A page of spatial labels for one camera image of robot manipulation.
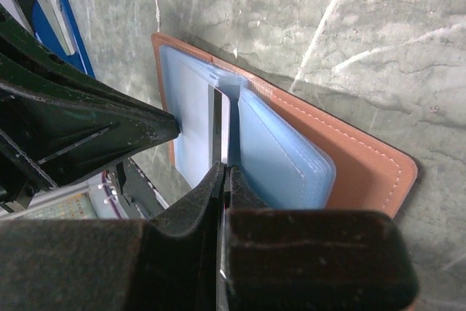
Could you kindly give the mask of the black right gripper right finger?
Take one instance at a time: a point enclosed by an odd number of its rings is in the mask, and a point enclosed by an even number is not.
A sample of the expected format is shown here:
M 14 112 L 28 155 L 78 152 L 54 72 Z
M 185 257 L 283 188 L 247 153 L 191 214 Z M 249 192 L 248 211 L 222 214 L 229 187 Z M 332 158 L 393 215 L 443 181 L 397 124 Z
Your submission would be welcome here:
M 408 310 L 419 280 L 374 210 L 277 210 L 229 171 L 221 274 L 230 310 Z

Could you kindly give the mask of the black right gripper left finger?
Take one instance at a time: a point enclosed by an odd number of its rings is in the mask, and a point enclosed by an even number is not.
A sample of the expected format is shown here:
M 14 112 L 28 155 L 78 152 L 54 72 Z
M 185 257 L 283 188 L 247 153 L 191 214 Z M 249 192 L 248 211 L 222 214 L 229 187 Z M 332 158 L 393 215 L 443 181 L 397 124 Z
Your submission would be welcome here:
M 225 167 L 152 220 L 5 220 L 3 310 L 215 310 Z

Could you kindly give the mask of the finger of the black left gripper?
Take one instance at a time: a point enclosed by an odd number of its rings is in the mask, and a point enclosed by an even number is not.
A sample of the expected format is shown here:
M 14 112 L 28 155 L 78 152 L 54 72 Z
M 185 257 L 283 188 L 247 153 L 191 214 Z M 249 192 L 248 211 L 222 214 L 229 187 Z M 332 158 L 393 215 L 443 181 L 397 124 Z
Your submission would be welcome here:
M 153 126 L 1 89 L 1 208 L 22 211 L 37 192 L 78 184 L 180 133 L 157 132 Z
M 178 133 L 175 117 L 84 74 L 30 35 L 1 8 L 1 89 L 55 105 L 95 109 L 153 124 L 161 133 Z

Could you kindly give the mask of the tan leather card holder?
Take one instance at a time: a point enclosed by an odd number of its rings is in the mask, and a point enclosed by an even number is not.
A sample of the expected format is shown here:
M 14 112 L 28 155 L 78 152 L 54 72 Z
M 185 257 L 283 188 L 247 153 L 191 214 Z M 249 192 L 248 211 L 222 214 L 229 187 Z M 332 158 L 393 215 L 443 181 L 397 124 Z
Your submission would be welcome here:
M 418 173 L 410 156 L 186 42 L 160 33 L 151 42 L 163 108 L 184 128 L 170 162 L 191 186 L 212 163 L 212 123 L 194 107 L 219 92 L 223 158 L 270 206 L 397 214 Z

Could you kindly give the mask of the blue black lighter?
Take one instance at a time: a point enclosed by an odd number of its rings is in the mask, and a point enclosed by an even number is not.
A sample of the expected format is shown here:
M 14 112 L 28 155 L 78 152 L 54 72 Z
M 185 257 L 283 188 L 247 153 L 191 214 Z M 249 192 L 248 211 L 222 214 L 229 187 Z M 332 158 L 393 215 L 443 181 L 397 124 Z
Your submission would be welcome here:
M 23 25 L 61 60 L 95 77 L 69 0 L 12 0 Z

